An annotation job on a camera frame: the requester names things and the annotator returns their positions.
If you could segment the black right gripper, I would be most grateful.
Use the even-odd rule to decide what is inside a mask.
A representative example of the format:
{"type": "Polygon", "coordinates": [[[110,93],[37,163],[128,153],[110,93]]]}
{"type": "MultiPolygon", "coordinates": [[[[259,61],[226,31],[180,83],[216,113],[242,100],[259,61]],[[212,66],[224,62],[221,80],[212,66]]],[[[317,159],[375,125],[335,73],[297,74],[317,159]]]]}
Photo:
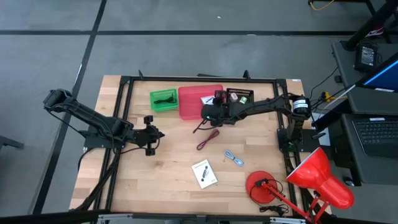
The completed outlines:
{"type": "Polygon", "coordinates": [[[227,92],[216,90],[214,95],[214,105],[204,105],[201,110],[201,117],[209,121],[212,126],[222,126],[224,116],[224,104],[227,102],[227,92]]]}

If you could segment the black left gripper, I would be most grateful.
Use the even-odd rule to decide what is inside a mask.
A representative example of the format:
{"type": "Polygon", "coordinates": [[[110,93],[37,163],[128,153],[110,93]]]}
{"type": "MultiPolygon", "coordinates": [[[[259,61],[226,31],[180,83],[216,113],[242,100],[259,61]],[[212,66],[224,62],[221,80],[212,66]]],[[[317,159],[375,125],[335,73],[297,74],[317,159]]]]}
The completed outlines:
{"type": "Polygon", "coordinates": [[[164,133],[152,125],[154,117],[148,115],[144,117],[145,129],[136,130],[134,132],[134,144],[137,145],[134,150],[143,149],[145,150],[146,156],[154,156],[156,149],[160,145],[160,139],[165,136],[164,133]]]}

